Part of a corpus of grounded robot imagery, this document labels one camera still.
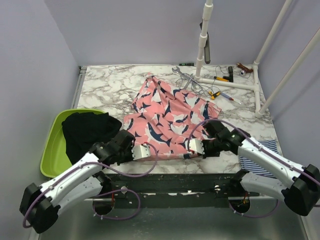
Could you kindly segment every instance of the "clothing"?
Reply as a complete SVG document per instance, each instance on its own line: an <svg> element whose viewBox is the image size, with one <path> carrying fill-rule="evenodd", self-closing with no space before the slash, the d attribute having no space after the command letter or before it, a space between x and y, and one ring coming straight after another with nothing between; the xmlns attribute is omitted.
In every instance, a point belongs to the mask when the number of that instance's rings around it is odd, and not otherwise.
<svg viewBox="0 0 320 240"><path fill-rule="evenodd" d="M266 148L270 149L271 151L274 151L276 154L278 154L278 149L277 149L277 142L276 140L265 140L265 141L259 141L263 146ZM269 177L269 178L274 178L274 176L256 164L255 162L249 160L248 158L245 158L243 156L239 156L240 164L243 169L248 170L249 172L257 175L261 175L264 177Z"/></svg>
<svg viewBox="0 0 320 240"><path fill-rule="evenodd" d="M123 129L135 136L137 144L153 144L160 159L194 157L186 150L191 131L199 122L218 117L221 111L213 102L154 76L145 80L132 107L136 113L124 117ZM192 138L208 136L200 126Z"/></svg>
<svg viewBox="0 0 320 240"><path fill-rule="evenodd" d="M108 113L75 112L62 122L65 153L74 165L97 142L107 143L119 132L122 123Z"/></svg>

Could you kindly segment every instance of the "wrench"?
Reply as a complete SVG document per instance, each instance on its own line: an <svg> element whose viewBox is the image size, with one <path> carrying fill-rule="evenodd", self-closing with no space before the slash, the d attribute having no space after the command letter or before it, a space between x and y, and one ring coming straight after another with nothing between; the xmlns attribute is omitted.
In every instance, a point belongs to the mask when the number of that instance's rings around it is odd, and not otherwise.
<svg viewBox="0 0 320 240"><path fill-rule="evenodd" d="M188 82L186 83L186 85L183 87L183 89L187 89L188 85L190 84L190 82L194 81L194 79L192 77L189 77L187 75L185 75L183 72L180 71L180 68L177 66L176 69L172 68L172 72L179 74L181 77L183 77L184 79L188 80Z"/></svg>

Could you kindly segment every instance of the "green tray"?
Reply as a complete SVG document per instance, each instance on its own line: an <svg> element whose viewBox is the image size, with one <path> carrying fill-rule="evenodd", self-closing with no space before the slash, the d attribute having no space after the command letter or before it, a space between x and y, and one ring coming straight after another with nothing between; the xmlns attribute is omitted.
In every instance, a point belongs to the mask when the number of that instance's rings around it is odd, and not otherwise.
<svg viewBox="0 0 320 240"><path fill-rule="evenodd" d="M62 122L73 113L95 113L103 114L98 109L68 109L56 116L52 124L49 136L44 147L40 170L43 175L55 178L71 167L71 162L66 155L66 140L62 131Z"/></svg>

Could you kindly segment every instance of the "marble tabletop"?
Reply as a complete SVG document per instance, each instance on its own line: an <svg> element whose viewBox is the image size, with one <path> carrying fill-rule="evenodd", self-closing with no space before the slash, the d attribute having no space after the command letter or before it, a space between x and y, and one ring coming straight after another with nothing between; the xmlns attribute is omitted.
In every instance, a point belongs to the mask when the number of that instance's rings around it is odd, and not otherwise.
<svg viewBox="0 0 320 240"><path fill-rule="evenodd" d="M83 87L78 102L78 108L100 109L123 122L124 116L134 113L131 103L137 92L141 88L146 77L155 75L173 85L181 84L177 81L180 76L172 72L172 65L100 65L88 66L83 82ZM239 72L234 67L234 82L241 84L252 84L253 74L247 74L243 78L236 73ZM184 73L194 74L194 66L180 66ZM201 76L213 79L214 76L222 77L227 73L227 67L217 67L206 65L201 70ZM277 139L276 131L269 112L267 111L262 118L255 117L255 96L253 91L217 86L221 91L241 102L229 101L223 96L214 100L204 97L206 100L213 101L218 107L222 108L218 118L226 120L250 133L258 141ZM119 171L131 174L144 173L150 169L153 161L127 162L120 166L113 166ZM240 170L239 159L231 152L222 152L220 157L200 157L192 159L173 159L158 161L154 174L199 174L199 173L236 173Z"/></svg>

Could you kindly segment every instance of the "striped cloth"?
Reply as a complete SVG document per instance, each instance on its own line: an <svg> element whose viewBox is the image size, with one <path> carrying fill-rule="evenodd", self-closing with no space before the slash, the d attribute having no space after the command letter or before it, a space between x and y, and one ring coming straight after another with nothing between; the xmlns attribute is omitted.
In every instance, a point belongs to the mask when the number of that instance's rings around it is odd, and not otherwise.
<svg viewBox="0 0 320 240"><path fill-rule="evenodd" d="M259 141L263 146L267 147L268 149L274 151L275 153L279 154L277 149L276 140L265 140ZM248 170L249 172L257 175L261 175L264 177L275 178L270 172L266 171L264 168L259 166L258 164L254 163L253 161L245 158L243 156L239 156L240 164L243 169Z"/></svg>

